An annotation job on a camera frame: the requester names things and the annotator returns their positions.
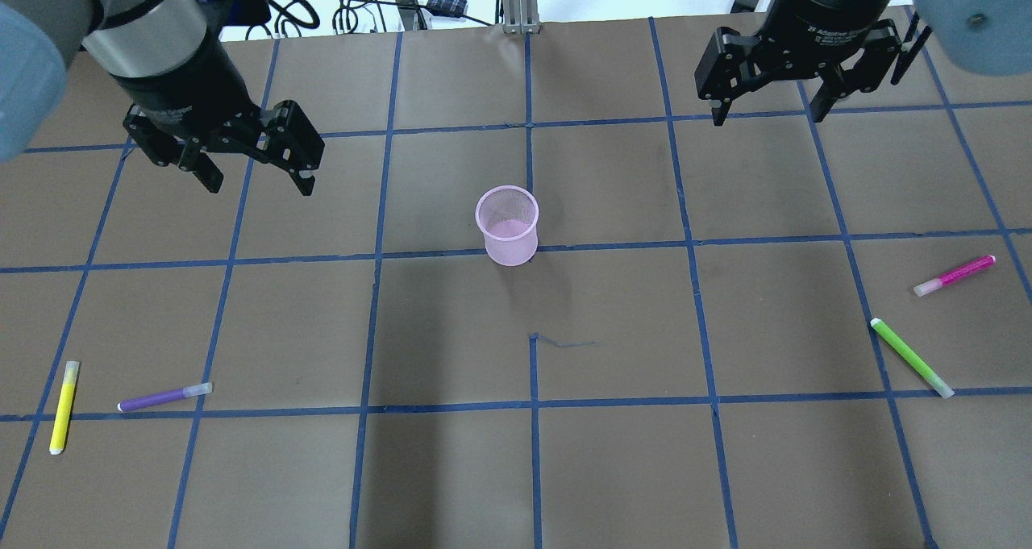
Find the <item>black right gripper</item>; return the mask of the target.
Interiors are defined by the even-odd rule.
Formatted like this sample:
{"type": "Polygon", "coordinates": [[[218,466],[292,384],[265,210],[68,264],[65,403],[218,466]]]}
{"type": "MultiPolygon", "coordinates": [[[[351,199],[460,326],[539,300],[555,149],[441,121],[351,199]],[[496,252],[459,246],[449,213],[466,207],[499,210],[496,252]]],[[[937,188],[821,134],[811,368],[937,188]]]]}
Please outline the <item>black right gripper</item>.
{"type": "Polygon", "coordinates": [[[809,104],[812,120],[821,123],[837,101],[899,84],[920,50],[899,37],[891,19],[878,20],[840,46],[819,44],[808,25],[802,32],[799,43],[785,44],[760,31],[742,35],[732,27],[716,28],[694,71],[697,96],[709,103],[714,126],[725,124],[733,102],[744,94],[777,80],[810,79],[823,82],[809,104]]]}

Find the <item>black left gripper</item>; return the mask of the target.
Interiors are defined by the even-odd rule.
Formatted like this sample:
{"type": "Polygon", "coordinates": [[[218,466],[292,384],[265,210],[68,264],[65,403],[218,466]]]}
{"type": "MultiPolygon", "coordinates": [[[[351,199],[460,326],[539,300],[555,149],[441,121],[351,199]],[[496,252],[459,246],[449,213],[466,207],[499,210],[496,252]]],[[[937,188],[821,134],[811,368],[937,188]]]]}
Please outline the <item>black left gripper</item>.
{"type": "Polygon", "coordinates": [[[209,155],[226,153],[272,164],[294,182],[302,196],[312,196],[314,171],[320,168],[326,146],[302,106],[292,100],[269,110],[248,108],[205,130],[161,126],[155,116],[132,106],[123,126],[155,166],[190,174],[209,193],[220,192],[224,181],[209,155]]]}

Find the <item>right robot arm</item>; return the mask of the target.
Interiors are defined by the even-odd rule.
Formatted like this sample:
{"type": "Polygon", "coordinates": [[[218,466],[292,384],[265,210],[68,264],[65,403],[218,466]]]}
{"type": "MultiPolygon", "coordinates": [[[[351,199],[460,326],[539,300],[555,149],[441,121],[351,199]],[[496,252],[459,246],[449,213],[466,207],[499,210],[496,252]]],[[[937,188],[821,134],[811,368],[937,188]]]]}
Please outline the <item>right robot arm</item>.
{"type": "Polygon", "coordinates": [[[1030,71],[1030,0],[771,0],[759,30],[720,27],[694,71],[715,126],[775,80],[821,80],[809,104],[823,122],[837,101],[898,84],[936,38],[955,67],[988,77],[1030,71]]]}

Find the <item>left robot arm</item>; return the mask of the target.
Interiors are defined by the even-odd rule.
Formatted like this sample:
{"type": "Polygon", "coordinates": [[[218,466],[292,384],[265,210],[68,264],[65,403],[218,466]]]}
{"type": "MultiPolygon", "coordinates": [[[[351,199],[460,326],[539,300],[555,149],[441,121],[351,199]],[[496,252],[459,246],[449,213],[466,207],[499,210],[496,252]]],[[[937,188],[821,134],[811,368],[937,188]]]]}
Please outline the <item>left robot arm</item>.
{"type": "Polygon", "coordinates": [[[217,193],[223,175],[209,154],[239,153],[313,192],[322,137],[294,101],[255,104],[220,43],[227,25],[269,23],[281,0],[2,0],[1,9],[4,162],[29,148],[85,51],[131,98],[123,126],[156,166],[217,193]]]}

